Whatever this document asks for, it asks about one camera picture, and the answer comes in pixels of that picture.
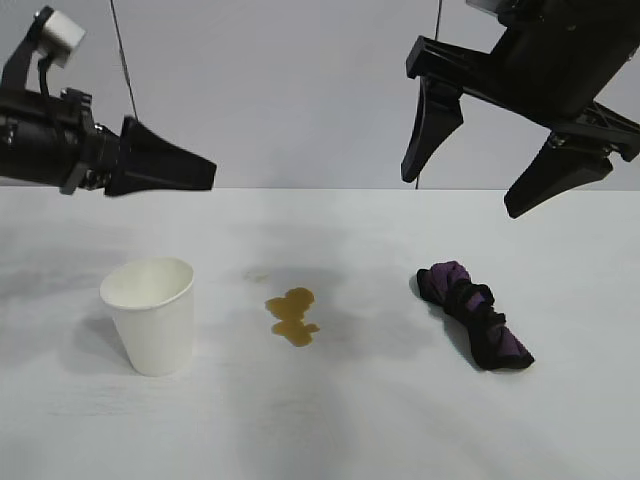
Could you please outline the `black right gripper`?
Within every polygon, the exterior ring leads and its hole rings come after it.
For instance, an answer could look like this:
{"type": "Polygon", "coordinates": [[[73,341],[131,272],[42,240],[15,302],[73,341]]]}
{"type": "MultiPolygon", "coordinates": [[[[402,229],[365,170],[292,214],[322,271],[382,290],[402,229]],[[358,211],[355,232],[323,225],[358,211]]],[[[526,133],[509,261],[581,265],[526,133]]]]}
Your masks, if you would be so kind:
{"type": "MultiPolygon", "coordinates": [[[[639,47],[636,1],[475,1],[505,30],[483,53],[428,37],[417,38],[406,73],[419,79],[414,126],[401,163],[415,181],[427,161],[463,124],[467,94],[551,131],[597,142],[632,160],[639,126],[596,97],[639,47]]],[[[518,218],[566,191],[611,173],[602,151],[545,144],[504,196],[518,218]]]]}

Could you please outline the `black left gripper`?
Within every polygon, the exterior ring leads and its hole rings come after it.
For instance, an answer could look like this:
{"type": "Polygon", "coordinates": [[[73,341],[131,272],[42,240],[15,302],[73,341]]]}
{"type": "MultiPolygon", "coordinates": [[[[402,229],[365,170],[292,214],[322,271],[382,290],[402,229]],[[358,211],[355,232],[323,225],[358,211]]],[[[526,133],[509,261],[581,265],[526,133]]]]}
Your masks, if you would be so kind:
{"type": "Polygon", "coordinates": [[[59,98],[2,89],[1,175],[64,195],[213,188],[215,163],[163,140],[134,117],[124,119],[119,137],[94,122],[91,103],[89,94],[72,88],[59,98]]]}

